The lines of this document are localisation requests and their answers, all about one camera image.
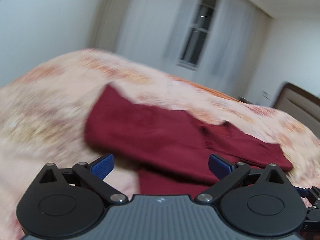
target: floral pattern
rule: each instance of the floral pattern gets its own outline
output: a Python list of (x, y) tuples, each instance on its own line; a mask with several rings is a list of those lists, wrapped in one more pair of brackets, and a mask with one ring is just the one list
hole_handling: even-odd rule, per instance
[[(237, 102), (106, 51), (85, 49), (43, 63), (0, 89), (0, 239), (21, 238), (15, 208), (45, 163), (71, 167), (100, 156), (85, 145), (83, 129), (108, 82), (134, 103), (187, 110), (212, 124), (229, 121), (247, 134), (279, 143), (294, 165), (291, 182), (320, 187), (320, 141), (288, 114)], [(130, 197), (139, 187), (137, 164), (128, 162), (118, 159), (106, 181)]]

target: headboard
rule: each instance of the headboard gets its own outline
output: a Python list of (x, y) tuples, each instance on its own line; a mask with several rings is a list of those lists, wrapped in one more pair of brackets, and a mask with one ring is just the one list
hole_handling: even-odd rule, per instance
[(288, 113), (320, 138), (320, 98), (291, 83), (286, 83), (273, 108)]

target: silver screw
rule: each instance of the silver screw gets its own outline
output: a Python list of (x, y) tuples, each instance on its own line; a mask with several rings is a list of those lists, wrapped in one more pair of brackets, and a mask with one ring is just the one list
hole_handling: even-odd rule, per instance
[(110, 199), (114, 202), (122, 202), (125, 200), (125, 195), (123, 194), (113, 194)]
[(202, 193), (202, 194), (197, 196), (197, 199), (200, 202), (210, 202), (213, 199), (213, 197), (211, 195), (209, 195), (209, 194)]

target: orange fabric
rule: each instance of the orange fabric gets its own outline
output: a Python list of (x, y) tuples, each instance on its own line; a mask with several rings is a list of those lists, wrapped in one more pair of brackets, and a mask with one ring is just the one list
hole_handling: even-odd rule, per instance
[(176, 80), (179, 80), (179, 81), (188, 83), (188, 84), (192, 85), (193, 87), (196, 87), (196, 88), (200, 88), (200, 89), (202, 89), (202, 90), (205, 90), (205, 91), (209, 92), (210, 94), (212, 94), (212, 95), (214, 95), (214, 96), (216, 96), (216, 97), (220, 97), (220, 98), (224, 98), (224, 99), (228, 99), (228, 100), (232, 100), (232, 101), (237, 101), (237, 102), (238, 102), (237, 99), (235, 99), (235, 98), (233, 98), (233, 97), (231, 97), (231, 96), (228, 96), (228, 95), (226, 95), (226, 94), (224, 94), (224, 93), (221, 93), (221, 92), (219, 92), (219, 91), (217, 91), (217, 90), (213, 90), (213, 89), (211, 89), (211, 88), (208, 88), (208, 87), (199, 85), (199, 84), (197, 84), (197, 83), (193, 83), (193, 82), (191, 82), (191, 81), (188, 81), (188, 80), (185, 80), (185, 79), (183, 79), (183, 78), (179, 78), (179, 77), (176, 77), (176, 76), (173, 76), (173, 75), (169, 75), (169, 76), (170, 76), (171, 78), (176, 79)]

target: folded clothing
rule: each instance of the folded clothing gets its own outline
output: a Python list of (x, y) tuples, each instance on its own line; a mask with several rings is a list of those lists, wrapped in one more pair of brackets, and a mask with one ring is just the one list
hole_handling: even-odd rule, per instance
[(208, 168), (211, 153), (254, 168), (276, 163), (292, 169), (279, 144), (265, 143), (229, 122), (211, 125), (184, 110), (134, 104), (110, 85), (89, 114), (84, 138), (91, 147), (141, 163), (142, 194), (201, 192), (218, 181)]

